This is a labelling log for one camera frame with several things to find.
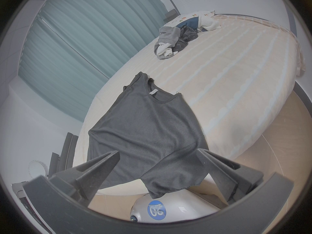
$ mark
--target bed sheet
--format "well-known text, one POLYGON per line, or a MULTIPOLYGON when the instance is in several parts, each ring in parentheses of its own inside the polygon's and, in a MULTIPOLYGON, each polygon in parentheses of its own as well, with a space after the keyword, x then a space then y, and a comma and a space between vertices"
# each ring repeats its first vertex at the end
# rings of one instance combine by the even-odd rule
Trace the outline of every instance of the bed sheet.
MULTIPOLYGON (((235 159, 261 136, 304 70, 298 41, 272 22, 215 15, 220 29, 198 38, 175 56, 159 60, 155 39, 132 57, 95 96, 77 141, 73 165, 86 161, 88 131, 142 71, 163 90, 182 93, 197 116, 210 151, 235 159)), ((101 189, 98 194, 147 193, 140 180, 101 189)))

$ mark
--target clothing tag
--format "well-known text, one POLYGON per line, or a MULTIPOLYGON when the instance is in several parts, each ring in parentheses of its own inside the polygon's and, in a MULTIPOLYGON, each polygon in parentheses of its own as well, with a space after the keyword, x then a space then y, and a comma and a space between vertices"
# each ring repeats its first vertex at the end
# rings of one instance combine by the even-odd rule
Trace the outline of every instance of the clothing tag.
POLYGON ((158 91, 158 89, 155 88, 152 92, 150 92, 150 95, 155 94, 157 91, 158 91))

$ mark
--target teal curtain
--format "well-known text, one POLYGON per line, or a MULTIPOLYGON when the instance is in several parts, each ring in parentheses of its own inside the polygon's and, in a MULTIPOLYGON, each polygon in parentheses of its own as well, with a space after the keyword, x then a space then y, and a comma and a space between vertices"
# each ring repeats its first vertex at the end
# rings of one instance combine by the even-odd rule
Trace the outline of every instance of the teal curtain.
POLYGON ((160 0, 48 0, 22 52, 19 76, 83 121, 102 86, 159 35, 160 0))

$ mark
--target tiled wall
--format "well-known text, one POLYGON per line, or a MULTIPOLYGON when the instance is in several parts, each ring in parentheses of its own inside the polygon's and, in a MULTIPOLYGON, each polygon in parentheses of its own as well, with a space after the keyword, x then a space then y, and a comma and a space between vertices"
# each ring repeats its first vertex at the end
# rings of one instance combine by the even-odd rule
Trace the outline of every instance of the tiled wall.
POLYGON ((18 65, 29 28, 46 0, 29 0, 18 13, 0 46, 0 107, 9 95, 8 84, 18 65))

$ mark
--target floor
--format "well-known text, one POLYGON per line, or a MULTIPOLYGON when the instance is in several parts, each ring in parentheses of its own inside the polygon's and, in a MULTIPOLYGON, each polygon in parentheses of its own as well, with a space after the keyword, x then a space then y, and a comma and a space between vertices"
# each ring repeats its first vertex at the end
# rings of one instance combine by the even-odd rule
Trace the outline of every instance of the floor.
MULTIPOLYGON (((294 181, 294 188, 280 213, 266 229, 268 232, 291 208, 312 170, 312 118, 300 98, 292 92, 279 115, 255 144, 235 161, 258 169, 266 180, 273 172, 294 181)), ((202 183, 193 190, 216 194, 216 186, 202 183)), ((89 208, 102 214, 128 220, 131 207, 142 195, 96 195, 89 208)))

